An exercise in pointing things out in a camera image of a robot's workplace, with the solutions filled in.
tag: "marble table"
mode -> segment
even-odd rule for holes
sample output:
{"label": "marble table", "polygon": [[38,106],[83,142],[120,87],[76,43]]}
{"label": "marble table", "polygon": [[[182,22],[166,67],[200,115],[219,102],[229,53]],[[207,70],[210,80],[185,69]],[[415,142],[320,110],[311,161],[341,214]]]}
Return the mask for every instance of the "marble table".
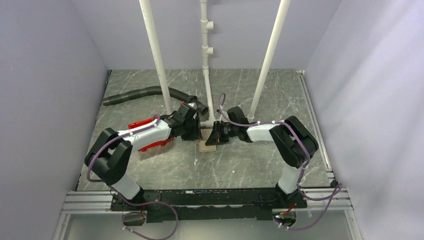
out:
{"label": "marble table", "polygon": [[[207,104],[204,78],[201,69],[166,70],[171,88],[189,95],[197,95]],[[221,93],[226,93],[224,109],[240,106],[247,115],[260,69],[213,69],[210,87],[214,108],[218,107]],[[154,69],[113,70],[105,90],[105,97],[127,91],[158,86]],[[179,101],[172,100],[176,110]],[[125,103],[101,106],[90,142],[95,142],[101,131],[112,128],[128,129],[128,124],[145,120],[155,114],[166,114],[161,95],[148,96]],[[297,116],[307,129],[316,135],[308,103],[295,70],[271,69],[266,78],[255,120],[284,120]],[[193,141],[176,138],[163,147],[136,152],[130,157],[127,173],[146,190],[152,189],[225,189],[274,187],[281,177],[283,159],[271,142],[246,143],[237,138],[217,146],[217,151],[199,152]],[[77,190],[108,190],[102,183],[86,179],[87,167],[82,168]],[[321,152],[317,152],[303,178],[304,187],[328,187],[326,165]]]}

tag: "vertical pipe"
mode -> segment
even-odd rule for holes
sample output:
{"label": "vertical pipe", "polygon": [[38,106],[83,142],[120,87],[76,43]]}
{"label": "vertical pipe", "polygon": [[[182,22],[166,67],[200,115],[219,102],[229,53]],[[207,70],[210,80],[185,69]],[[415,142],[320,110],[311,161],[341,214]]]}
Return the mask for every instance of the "vertical pipe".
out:
{"label": "vertical pipe", "polygon": [[209,65],[208,65],[208,56],[209,54],[213,54],[214,49],[209,47],[208,45],[208,30],[214,28],[214,23],[212,21],[208,21],[208,13],[206,8],[206,2],[208,0],[200,0],[200,10],[201,10],[201,37],[202,37],[202,57],[203,57],[203,76],[204,76],[204,85],[206,88],[206,97],[207,97],[207,106],[209,107],[209,124],[211,127],[212,122],[215,121],[215,111],[214,105],[212,102],[212,92],[211,92],[211,84],[209,82]]}
{"label": "vertical pipe", "polygon": [[262,88],[264,87],[265,79],[267,78],[268,70],[270,69],[271,60],[273,59],[274,51],[276,50],[281,29],[283,28],[284,19],[286,18],[287,10],[289,9],[289,4],[290,0],[281,0],[279,3],[274,27],[272,28],[271,38],[269,39],[268,49],[266,50],[265,59],[263,60],[262,69],[259,74],[259,80],[257,81],[256,90],[254,91],[252,105],[250,107],[249,114],[247,115],[249,122],[252,122],[255,118],[256,107],[258,106]]}
{"label": "vertical pipe", "polygon": [[168,89],[167,76],[165,75],[164,63],[162,62],[161,49],[159,48],[158,35],[156,34],[155,21],[153,20],[150,0],[139,0],[141,12],[143,13],[144,24],[147,30],[148,41],[150,42],[151,53],[156,65],[157,76],[159,77],[160,88],[162,89],[163,100],[165,101],[166,112],[170,115],[173,112],[170,91]]}

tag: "white wall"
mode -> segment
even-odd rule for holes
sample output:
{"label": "white wall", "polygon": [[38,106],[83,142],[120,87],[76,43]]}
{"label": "white wall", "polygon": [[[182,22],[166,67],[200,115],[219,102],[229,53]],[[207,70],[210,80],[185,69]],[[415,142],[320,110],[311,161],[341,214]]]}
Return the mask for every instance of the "white wall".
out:
{"label": "white wall", "polygon": [[424,236],[424,2],[344,0],[306,68],[367,240]]}
{"label": "white wall", "polygon": [[106,67],[68,0],[0,1],[0,239],[51,239]]}
{"label": "white wall", "polygon": [[[72,0],[109,69],[154,69],[138,0]],[[272,68],[305,69],[341,0],[292,0]],[[211,68],[260,68],[280,0],[209,0]],[[167,69],[202,68],[199,0],[151,0]]]}

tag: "white pipe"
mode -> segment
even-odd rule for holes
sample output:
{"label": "white pipe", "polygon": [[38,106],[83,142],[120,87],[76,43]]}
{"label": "white pipe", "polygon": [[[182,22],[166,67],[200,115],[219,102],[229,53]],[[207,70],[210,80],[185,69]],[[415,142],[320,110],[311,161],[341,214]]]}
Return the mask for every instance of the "white pipe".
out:
{"label": "white pipe", "polygon": [[281,29],[283,28],[284,19],[286,18],[287,10],[289,9],[289,4],[290,0],[281,0],[279,3],[274,27],[272,28],[271,38],[269,39],[268,49],[266,50],[265,59],[263,60],[262,69],[260,70],[259,80],[257,81],[256,90],[254,91],[252,105],[250,107],[249,114],[247,115],[249,122],[252,122],[255,118],[256,107],[258,106],[262,88],[264,87],[265,79],[267,78],[268,70],[270,69],[271,60],[273,59],[274,51],[276,50]]}
{"label": "white pipe", "polygon": [[208,21],[208,14],[206,9],[206,2],[208,0],[200,0],[200,9],[201,9],[201,52],[203,56],[203,76],[204,76],[204,85],[206,88],[206,97],[207,97],[207,106],[209,107],[209,121],[205,123],[205,126],[211,125],[212,122],[215,121],[214,115],[214,105],[212,102],[212,92],[211,92],[211,84],[209,82],[209,65],[208,65],[208,57],[209,55],[214,53],[214,48],[209,47],[208,45],[208,30],[214,29],[214,22]]}
{"label": "white pipe", "polygon": [[148,40],[150,42],[151,53],[153,54],[154,64],[156,65],[157,76],[159,77],[160,88],[162,89],[163,100],[165,101],[166,111],[170,115],[173,112],[170,91],[168,89],[167,76],[165,75],[164,63],[162,62],[161,49],[159,48],[158,35],[156,34],[155,21],[153,20],[152,7],[150,0],[139,0],[141,12],[143,13],[144,24],[147,30]]}

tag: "black corrugated hose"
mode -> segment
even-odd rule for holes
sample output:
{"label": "black corrugated hose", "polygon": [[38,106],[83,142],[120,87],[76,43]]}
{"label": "black corrugated hose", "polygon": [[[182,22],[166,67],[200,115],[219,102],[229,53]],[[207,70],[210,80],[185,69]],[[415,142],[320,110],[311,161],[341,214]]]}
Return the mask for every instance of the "black corrugated hose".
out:
{"label": "black corrugated hose", "polygon": [[[115,104],[121,104],[130,100],[139,99],[146,96],[153,95],[161,95],[162,89],[160,86],[148,86],[146,88],[141,88],[137,90],[132,90],[129,92],[124,92],[121,94],[108,96],[103,98],[102,103],[104,106],[110,106]],[[169,95],[171,98],[178,99],[180,101],[184,101],[185,103],[196,103],[197,111],[201,115],[205,115],[208,113],[208,106],[204,105],[200,101],[198,101],[198,97],[195,95],[188,95],[182,91],[169,87]]]}

